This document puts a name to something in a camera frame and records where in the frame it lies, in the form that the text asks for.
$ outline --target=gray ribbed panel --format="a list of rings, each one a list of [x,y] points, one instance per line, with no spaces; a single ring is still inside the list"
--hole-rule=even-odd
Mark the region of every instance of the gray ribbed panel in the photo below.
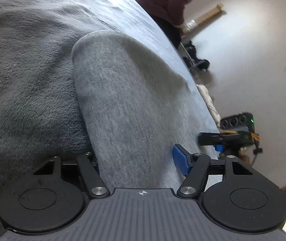
[[[7,231],[0,241],[286,241],[276,230],[262,235],[229,232],[211,222],[193,200],[175,197],[170,189],[116,189],[90,202],[70,226],[41,236]]]

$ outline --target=bed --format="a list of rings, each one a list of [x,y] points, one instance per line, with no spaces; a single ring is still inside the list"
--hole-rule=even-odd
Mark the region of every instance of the bed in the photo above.
[[[73,46],[87,34],[73,64]],[[115,48],[126,64],[113,61]],[[217,156],[197,145],[199,132],[217,132],[216,124],[134,0],[0,0],[0,192],[47,157],[89,151],[111,190],[176,191],[183,178],[174,144]]]

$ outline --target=black pants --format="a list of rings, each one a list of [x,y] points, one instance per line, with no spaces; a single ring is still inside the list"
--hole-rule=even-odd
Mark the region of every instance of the black pants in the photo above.
[[[157,25],[162,29],[165,35],[169,38],[174,47],[177,49],[181,43],[181,35],[179,28],[176,28],[171,23],[169,23],[166,20],[163,20],[162,18],[153,15],[151,15],[151,17],[157,23]]]

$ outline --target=white floor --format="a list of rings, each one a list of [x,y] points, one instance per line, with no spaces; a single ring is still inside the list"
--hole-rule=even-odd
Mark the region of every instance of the white floor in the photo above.
[[[254,168],[286,185],[286,0],[195,0],[186,22],[223,3],[226,14],[194,33],[199,58],[211,62],[196,75],[215,97],[221,116],[254,114],[264,154]]]

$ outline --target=silver screw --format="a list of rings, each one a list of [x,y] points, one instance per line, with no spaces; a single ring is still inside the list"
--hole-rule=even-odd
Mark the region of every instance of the silver screw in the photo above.
[[[107,193],[107,189],[104,187],[96,187],[96,188],[92,188],[91,192],[92,194],[96,196],[101,196]]]
[[[182,187],[180,188],[180,192],[184,195],[192,195],[196,192],[196,190],[193,187]]]

